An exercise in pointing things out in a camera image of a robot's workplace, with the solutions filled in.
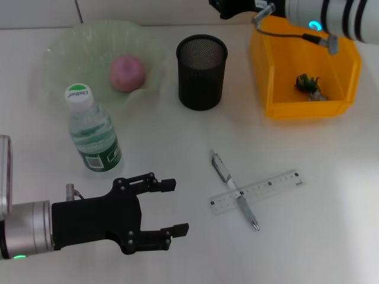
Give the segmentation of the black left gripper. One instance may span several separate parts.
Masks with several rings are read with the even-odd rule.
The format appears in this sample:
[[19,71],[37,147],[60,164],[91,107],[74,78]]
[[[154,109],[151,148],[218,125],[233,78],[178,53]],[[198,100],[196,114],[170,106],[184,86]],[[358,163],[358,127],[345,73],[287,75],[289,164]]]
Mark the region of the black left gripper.
[[153,172],[113,181],[104,196],[52,204],[54,250],[67,246],[111,240],[123,254],[167,251],[173,238],[185,237],[189,224],[155,231],[141,231],[142,213],[136,195],[172,192],[175,179],[158,181]]

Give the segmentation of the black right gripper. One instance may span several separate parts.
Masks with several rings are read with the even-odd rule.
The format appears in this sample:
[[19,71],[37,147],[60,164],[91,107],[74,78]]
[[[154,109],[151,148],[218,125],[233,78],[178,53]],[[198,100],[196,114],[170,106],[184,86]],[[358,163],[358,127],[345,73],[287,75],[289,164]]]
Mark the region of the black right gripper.
[[274,16],[285,18],[285,0],[209,0],[209,4],[220,13],[223,20],[244,12],[259,12],[269,4],[275,5]]

